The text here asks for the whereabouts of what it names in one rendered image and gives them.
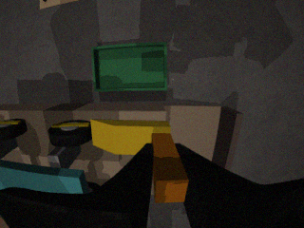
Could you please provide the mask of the green tray floor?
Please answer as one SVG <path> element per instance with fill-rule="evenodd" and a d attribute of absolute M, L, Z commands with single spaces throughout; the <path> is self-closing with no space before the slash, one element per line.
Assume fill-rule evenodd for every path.
<path fill-rule="evenodd" d="M 98 50 L 100 88 L 163 87 L 163 47 Z"/>

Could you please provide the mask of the brown wooden ramp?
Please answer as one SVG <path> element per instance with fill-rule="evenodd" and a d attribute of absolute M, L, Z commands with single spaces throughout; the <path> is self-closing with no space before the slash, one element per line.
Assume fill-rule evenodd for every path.
<path fill-rule="evenodd" d="M 231 170 L 243 114 L 228 106 L 199 104 L 0 104 L 0 122 L 23 118 L 27 132 L 16 137 L 19 147 L 1 160 L 49 166 L 49 155 L 56 145 L 49 140 L 50 126 L 73 119 L 85 121 L 168 122 L 174 143 Z M 114 155 L 92 144 L 81 144 L 79 157 L 69 168 L 84 170 L 87 182 L 100 186 L 110 180 L 136 155 Z"/>

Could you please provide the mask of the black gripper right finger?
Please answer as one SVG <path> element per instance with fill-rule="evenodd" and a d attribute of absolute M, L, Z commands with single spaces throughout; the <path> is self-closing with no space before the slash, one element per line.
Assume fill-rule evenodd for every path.
<path fill-rule="evenodd" d="M 273 228 L 304 209 L 304 178 L 259 185 L 175 146 L 189 176 L 183 206 L 191 228 Z"/>

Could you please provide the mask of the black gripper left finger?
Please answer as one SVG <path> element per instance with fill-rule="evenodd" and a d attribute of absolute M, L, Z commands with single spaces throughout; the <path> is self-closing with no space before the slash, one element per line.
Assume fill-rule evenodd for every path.
<path fill-rule="evenodd" d="M 152 163 L 152 143 L 146 143 L 123 170 L 91 193 L 5 187 L 0 217 L 9 228 L 147 228 Z"/>

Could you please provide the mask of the green tray rim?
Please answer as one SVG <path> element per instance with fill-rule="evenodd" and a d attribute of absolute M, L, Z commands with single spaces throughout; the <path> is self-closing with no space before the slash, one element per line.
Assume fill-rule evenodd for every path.
<path fill-rule="evenodd" d="M 163 87 L 106 87 L 100 88 L 99 79 L 99 53 L 98 50 L 122 49 L 122 48 L 145 48 L 163 47 Z M 95 92 L 98 91 L 149 91 L 167 90 L 167 42 L 147 42 L 147 43 L 124 43 L 124 45 L 91 47 L 92 80 L 94 80 Z"/>

